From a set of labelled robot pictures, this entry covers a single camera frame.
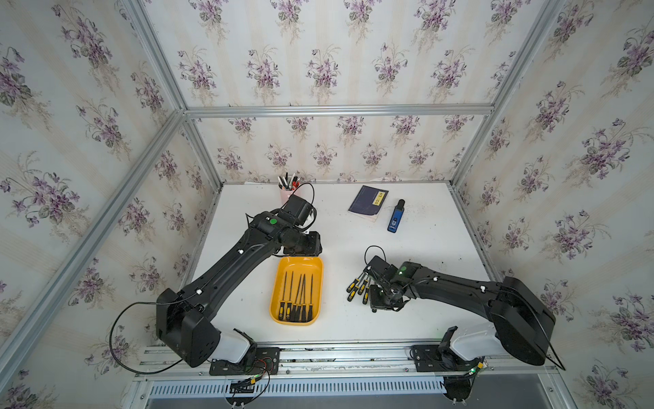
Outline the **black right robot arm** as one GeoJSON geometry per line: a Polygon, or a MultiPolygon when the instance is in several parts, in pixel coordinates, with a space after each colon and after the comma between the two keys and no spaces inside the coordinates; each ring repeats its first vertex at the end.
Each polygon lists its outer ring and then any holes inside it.
{"type": "Polygon", "coordinates": [[[444,337],[445,352],[461,361],[488,356],[497,345],[514,359],[542,366],[548,359],[556,318],[519,279],[475,281],[444,274],[415,262],[395,267],[381,257],[367,262],[363,274],[372,279],[371,310],[399,312],[412,299],[444,303],[486,319],[478,330],[457,328],[444,337]]]}

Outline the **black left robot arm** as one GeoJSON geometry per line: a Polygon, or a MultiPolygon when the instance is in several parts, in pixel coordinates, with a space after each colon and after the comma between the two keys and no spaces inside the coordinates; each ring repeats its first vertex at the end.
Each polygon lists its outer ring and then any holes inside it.
{"type": "Polygon", "coordinates": [[[264,211],[248,222],[236,244],[210,269],[180,291],[167,289],[156,301],[157,338],[190,367],[207,360],[242,363],[255,342],[241,332],[222,332],[212,324],[221,306],[262,262],[282,251],[291,257],[317,257],[320,234],[306,232],[317,211],[307,204],[294,211],[264,211]]]}

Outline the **yellow plastic storage tray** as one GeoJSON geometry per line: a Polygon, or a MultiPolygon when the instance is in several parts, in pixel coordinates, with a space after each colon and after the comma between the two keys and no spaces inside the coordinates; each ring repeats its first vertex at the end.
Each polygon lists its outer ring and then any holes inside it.
{"type": "Polygon", "coordinates": [[[320,315],[324,264],[320,257],[282,257],[270,315],[282,325],[312,325],[320,315]]]}

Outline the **pink pen cup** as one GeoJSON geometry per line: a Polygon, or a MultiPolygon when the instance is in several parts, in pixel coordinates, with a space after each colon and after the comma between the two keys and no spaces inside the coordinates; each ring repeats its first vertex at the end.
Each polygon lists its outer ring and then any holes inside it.
{"type": "Polygon", "coordinates": [[[285,204],[287,200],[291,197],[296,189],[300,186],[298,182],[298,176],[296,174],[289,176],[284,174],[278,177],[278,188],[281,204],[285,204]]]}

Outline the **dark blue notebook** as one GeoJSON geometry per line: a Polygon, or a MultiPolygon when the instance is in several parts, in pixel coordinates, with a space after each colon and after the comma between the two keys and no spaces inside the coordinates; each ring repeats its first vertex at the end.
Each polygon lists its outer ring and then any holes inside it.
{"type": "Polygon", "coordinates": [[[388,190],[364,185],[359,189],[347,211],[356,216],[376,221],[387,197],[388,190]]]}

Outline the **blue black handheld device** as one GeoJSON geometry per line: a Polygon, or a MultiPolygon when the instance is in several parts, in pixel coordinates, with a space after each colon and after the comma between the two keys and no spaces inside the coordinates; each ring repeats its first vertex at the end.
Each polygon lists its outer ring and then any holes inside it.
{"type": "Polygon", "coordinates": [[[396,204],[396,206],[393,208],[393,213],[388,223],[388,232],[396,233],[398,231],[404,212],[405,212],[405,200],[400,199],[396,204]]]}

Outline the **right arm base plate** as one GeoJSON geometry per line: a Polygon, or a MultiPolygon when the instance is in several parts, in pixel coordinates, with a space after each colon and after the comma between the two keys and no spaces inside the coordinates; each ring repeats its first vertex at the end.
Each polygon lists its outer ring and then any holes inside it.
{"type": "Polygon", "coordinates": [[[473,375],[484,368],[482,357],[470,361],[459,357],[451,348],[458,327],[450,327],[439,344],[413,345],[409,356],[419,373],[465,372],[473,375]]]}

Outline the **aluminium front rail frame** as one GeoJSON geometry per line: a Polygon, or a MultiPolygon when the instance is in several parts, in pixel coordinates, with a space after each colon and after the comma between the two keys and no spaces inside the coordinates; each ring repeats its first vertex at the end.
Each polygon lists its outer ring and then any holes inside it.
{"type": "Polygon", "coordinates": [[[552,365],[529,366],[507,355],[487,356],[456,369],[436,363],[434,341],[271,344],[257,352],[251,370],[211,361],[197,368],[178,365],[157,373],[171,354],[164,347],[147,347],[141,363],[150,374],[136,376],[124,398],[124,408],[146,408],[156,399],[216,398],[245,405],[251,398],[436,395],[451,397],[454,406],[476,401],[482,383],[507,381],[489,392],[492,402],[523,392],[527,386],[550,408],[573,408],[575,402],[559,371],[552,365]]]}

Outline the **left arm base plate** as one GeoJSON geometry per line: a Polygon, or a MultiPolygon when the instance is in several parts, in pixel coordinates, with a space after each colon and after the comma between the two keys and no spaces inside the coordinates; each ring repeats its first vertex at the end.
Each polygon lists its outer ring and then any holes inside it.
{"type": "Polygon", "coordinates": [[[216,349],[209,356],[211,376],[245,375],[257,368],[276,375],[281,348],[261,347],[245,332],[234,328],[223,332],[216,349]]]}

